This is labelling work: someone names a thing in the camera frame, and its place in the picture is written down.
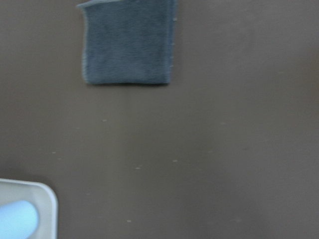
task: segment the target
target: blue object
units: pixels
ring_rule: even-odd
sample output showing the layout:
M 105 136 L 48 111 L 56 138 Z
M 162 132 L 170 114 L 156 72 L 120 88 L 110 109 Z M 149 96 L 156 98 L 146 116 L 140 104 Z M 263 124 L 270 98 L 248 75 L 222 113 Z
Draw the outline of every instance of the blue object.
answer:
M 0 239 L 27 239 L 38 226 L 38 212 L 28 201 L 0 207 Z
M 176 0 L 91 0 L 83 77 L 89 84 L 170 82 Z

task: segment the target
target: washcloth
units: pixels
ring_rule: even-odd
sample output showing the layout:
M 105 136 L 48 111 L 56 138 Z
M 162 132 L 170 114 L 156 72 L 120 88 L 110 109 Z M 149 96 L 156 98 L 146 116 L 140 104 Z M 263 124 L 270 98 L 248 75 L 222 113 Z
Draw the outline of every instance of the washcloth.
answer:
M 89 84 L 167 84 L 176 0 L 91 0 L 82 59 Z

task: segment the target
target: cylindrical object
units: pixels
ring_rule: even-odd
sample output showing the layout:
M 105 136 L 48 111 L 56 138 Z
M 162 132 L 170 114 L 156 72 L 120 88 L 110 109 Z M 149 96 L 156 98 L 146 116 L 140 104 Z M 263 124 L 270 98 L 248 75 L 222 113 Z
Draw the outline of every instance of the cylindrical object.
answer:
M 38 226 L 38 212 L 28 201 L 0 206 L 0 239 L 27 239 Z

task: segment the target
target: light blue cup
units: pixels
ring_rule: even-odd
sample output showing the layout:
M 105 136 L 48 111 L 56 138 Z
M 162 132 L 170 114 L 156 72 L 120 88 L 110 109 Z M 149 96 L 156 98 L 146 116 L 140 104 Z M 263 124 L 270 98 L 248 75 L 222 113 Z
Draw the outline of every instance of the light blue cup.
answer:
M 0 239 L 27 239 L 37 229 L 38 212 L 28 201 L 0 206 Z

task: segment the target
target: white tray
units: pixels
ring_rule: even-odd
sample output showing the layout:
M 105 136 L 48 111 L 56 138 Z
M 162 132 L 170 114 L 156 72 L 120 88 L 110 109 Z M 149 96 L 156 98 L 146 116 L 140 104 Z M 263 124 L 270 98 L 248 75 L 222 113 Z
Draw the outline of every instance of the white tray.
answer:
M 0 178 L 0 206 L 19 200 L 31 202 L 39 213 L 38 228 L 29 239 L 56 239 L 58 203 L 53 190 L 42 183 Z

